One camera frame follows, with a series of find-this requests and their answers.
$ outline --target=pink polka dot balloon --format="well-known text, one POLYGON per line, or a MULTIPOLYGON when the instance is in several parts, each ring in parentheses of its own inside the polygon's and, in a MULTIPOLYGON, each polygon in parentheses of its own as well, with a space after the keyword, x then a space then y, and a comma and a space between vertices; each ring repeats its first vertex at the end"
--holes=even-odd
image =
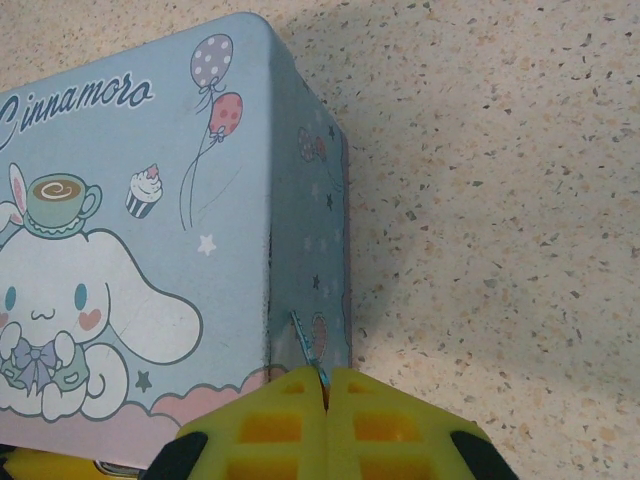
POLYGON ((309 163, 313 161, 313 139, 311 138, 311 135, 309 135, 309 132, 302 127, 298 130, 298 148, 300 149, 300 155, 305 162, 309 163))
POLYGON ((316 153, 323 162, 327 161, 327 147, 321 137, 316 137, 316 153))
POLYGON ((219 136, 218 141, 231 135, 242 118, 242 97, 237 93, 225 93, 220 95, 213 103, 211 109, 211 119, 209 120, 209 131, 211 135, 219 136))

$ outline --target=dark star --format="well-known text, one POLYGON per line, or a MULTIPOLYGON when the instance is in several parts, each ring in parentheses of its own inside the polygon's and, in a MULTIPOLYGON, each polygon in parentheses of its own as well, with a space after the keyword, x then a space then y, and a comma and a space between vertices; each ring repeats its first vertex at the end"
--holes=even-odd
POLYGON ((141 372, 138 370, 138 381, 136 382, 136 388, 142 390, 142 393, 147 391, 147 388, 151 388, 151 382, 149 381, 149 372, 141 372))

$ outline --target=saucer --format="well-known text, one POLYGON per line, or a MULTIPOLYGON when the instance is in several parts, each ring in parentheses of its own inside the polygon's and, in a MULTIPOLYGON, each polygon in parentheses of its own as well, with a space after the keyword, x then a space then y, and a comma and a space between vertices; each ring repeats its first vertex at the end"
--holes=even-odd
POLYGON ((70 223, 61 227, 49 228, 43 227, 36 223, 27 212, 24 216, 24 227, 33 235, 42 238, 50 238, 52 240, 71 237, 75 235, 82 227, 84 227, 84 219, 74 218, 70 223))

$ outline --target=speckled countertop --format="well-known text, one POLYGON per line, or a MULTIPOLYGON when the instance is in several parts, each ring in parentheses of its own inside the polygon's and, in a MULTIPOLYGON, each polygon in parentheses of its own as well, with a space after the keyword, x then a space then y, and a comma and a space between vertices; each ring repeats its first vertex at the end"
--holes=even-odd
POLYGON ((237 10, 352 143, 355 364, 522 478, 640 478, 639 4, 0 2, 0 89, 237 10))

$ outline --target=purple bow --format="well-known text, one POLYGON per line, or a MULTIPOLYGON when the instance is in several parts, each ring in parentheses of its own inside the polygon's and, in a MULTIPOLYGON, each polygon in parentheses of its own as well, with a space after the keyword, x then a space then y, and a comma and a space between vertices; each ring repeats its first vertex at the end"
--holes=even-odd
POLYGON ((222 87, 220 90, 218 90, 218 84, 220 83, 220 80, 222 80, 221 78, 218 78, 218 76, 216 75, 215 77, 213 77, 211 79, 211 81, 209 82, 209 85, 204 85, 202 87, 200 87, 200 90, 198 93, 200 93, 200 95, 204 95, 205 93, 222 93, 227 89, 227 86, 225 85, 224 87, 222 87))
POLYGON ((40 392, 45 385, 51 383, 51 375, 49 368, 56 366, 56 352, 53 348, 53 340, 44 347, 32 347, 24 338, 18 340, 18 345, 13 349, 16 357, 16 367, 22 370, 17 380, 20 380, 27 386, 29 394, 36 383, 36 392, 40 392))

